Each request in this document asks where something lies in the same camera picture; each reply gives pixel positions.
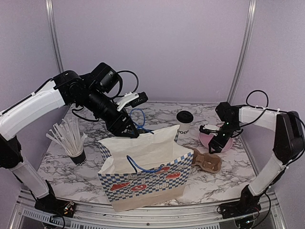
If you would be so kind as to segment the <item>aluminium frame post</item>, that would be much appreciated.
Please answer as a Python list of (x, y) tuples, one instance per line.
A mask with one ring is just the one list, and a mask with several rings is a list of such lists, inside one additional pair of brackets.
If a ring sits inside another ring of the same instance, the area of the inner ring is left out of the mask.
[(242, 40), (242, 46), (239, 53), (237, 66), (234, 72), (233, 81), (229, 90), (229, 94), (227, 96), (227, 101), (229, 103), (233, 102), (234, 96), (237, 91), (238, 83), (241, 79), (242, 70), (244, 66), (244, 61), (246, 58), (246, 54), (250, 45), (251, 36), (253, 32), (253, 25), (254, 25), (254, 18), (255, 18), (255, 12), (257, 7), (257, 0), (250, 0), (249, 1), (249, 7), (248, 7), (248, 13), (246, 18), (246, 24), (244, 29), (244, 36)]
[(47, 21), (51, 35), (51, 44), (54, 52), (55, 62), (59, 73), (64, 71), (64, 66), (61, 57), (60, 45), (56, 29), (55, 14), (52, 0), (45, 0)]

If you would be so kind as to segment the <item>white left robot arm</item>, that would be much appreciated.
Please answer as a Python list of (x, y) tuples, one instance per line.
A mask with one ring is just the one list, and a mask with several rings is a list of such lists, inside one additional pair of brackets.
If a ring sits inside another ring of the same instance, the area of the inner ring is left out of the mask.
[(0, 166), (25, 184), (49, 212), (57, 212), (60, 201), (47, 181), (22, 157), (17, 133), (45, 114), (75, 104), (90, 110), (96, 120), (102, 119), (114, 136), (137, 138), (139, 133), (124, 108), (136, 104), (140, 95), (135, 91), (117, 94), (119, 100), (115, 103), (107, 93), (117, 83), (122, 84), (120, 73), (103, 62), (84, 75), (68, 70), (0, 113)]

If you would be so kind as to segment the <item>aluminium frame post left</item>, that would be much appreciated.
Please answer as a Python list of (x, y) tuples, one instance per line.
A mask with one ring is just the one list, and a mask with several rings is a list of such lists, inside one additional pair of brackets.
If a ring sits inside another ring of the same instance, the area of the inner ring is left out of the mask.
[(60, 45), (56, 29), (55, 14), (52, 0), (45, 0), (47, 21), (51, 35), (51, 44), (54, 52), (55, 62), (59, 73), (64, 71), (64, 66), (61, 57)]

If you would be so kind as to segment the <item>aluminium front rail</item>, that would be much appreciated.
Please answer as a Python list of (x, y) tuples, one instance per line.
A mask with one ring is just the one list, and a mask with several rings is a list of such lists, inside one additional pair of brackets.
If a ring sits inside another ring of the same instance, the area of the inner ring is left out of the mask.
[(224, 219), (220, 201), (177, 206), (152, 206), (115, 212), (109, 204), (75, 202), (72, 218), (52, 218), (50, 213), (35, 209), (30, 192), (22, 190), (15, 204), (8, 228), (40, 229), (240, 229), (241, 223), (254, 219), (257, 229), (286, 229), (274, 192), (262, 196), (259, 213)]

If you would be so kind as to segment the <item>pink round plate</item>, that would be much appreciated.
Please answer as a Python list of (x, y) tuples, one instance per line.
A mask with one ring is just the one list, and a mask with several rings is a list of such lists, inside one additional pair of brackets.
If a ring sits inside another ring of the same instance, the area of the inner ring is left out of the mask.
[[(208, 149), (208, 144), (209, 144), (209, 142), (210, 142), (210, 140), (212, 139), (213, 136), (214, 136), (213, 134), (207, 135), (207, 134), (204, 134), (204, 133), (199, 133), (199, 140), (202, 143), (202, 145), (205, 148)], [(233, 145), (233, 139), (230, 138), (228, 140), (228, 142), (226, 143), (225, 147), (222, 149), (222, 152), (226, 152), (229, 149), (231, 149), (232, 145)]]

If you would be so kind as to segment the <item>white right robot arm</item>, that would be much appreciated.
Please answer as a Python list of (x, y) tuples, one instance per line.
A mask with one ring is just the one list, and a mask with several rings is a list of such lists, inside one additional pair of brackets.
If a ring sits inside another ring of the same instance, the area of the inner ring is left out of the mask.
[(256, 178), (245, 188), (251, 196), (257, 197), (275, 183), (291, 163), (305, 151), (305, 124), (296, 111), (271, 109), (267, 106), (248, 104), (231, 105), (222, 102), (215, 109), (222, 121), (220, 127), (203, 125), (200, 132), (212, 134), (208, 143), (209, 153), (220, 153), (230, 138), (249, 127), (254, 131), (246, 133), (252, 152), (262, 156), (267, 150), (265, 165), (261, 165)]

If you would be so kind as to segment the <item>blue checkered paper bag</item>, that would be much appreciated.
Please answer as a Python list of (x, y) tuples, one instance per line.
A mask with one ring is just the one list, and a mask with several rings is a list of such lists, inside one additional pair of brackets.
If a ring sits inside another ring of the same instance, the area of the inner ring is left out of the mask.
[(103, 165), (98, 172), (116, 212), (162, 203), (183, 195), (194, 151), (177, 144), (179, 125), (146, 130), (137, 138), (98, 142)]

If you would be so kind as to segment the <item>black cup holding straws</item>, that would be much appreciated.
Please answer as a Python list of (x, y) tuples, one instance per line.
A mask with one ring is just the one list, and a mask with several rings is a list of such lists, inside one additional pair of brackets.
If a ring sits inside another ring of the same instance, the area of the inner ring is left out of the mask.
[(70, 156), (70, 159), (75, 165), (83, 166), (86, 163), (86, 154), (84, 150), (82, 150), (77, 154)]

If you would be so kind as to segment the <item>white paper coffee cup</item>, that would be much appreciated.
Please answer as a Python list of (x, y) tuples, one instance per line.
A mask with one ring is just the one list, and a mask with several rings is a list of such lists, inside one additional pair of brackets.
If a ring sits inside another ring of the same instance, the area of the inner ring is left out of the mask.
[(185, 136), (189, 132), (190, 125), (191, 125), (191, 123), (183, 123), (180, 121), (178, 121), (178, 124), (179, 124), (179, 128), (178, 128), (176, 137), (174, 139), (175, 142), (178, 141), (180, 136)]

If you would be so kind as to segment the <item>brown cardboard cup carrier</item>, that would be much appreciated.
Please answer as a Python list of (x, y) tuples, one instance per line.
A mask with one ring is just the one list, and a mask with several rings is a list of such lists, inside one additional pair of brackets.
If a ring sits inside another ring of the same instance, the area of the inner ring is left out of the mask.
[(198, 166), (202, 171), (218, 173), (221, 170), (222, 160), (219, 156), (209, 153), (201, 153), (198, 149), (187, 146), (193, 150), (193, 160), (191, 166)]

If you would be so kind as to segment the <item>bundle of wrapped straws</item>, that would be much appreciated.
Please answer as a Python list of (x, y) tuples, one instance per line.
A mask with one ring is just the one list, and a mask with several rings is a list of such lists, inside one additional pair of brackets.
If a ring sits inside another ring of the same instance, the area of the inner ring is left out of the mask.
[(62, 119), (61, 124), (55, 123), (46, 137), (60, 145), (69, 157), (78, 157), (83, 153), (88, 135), (81, 132), (78, 119), (72, 117)]

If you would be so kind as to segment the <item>aluminium frame post right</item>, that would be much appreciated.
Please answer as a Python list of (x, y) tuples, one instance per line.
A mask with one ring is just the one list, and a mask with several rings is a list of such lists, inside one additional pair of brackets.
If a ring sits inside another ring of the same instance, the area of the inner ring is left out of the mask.
[(233, 81), (229, 90), (229, 94), (227, 96), (227, 101), (229, 103), (233, 102), (234, 96), (237, 91), (238, 83), (241, 79), (242, 70), (244, 66), (244, 61), (246, 58), (246, 54), (250, 45), (251, 36), (253, 32), (253, 25), (254, 25), (254, 18), (255, 18), (255, 12), (257, 7), (257, 0), (250, 0), (249, 1), (249, 7), (248, 7), (248, 13), (246, 18), (246, 24), (244, 29), (244, 36), (242, 40), (242, 46), (239, 53), (237, 66), (234, 72)]

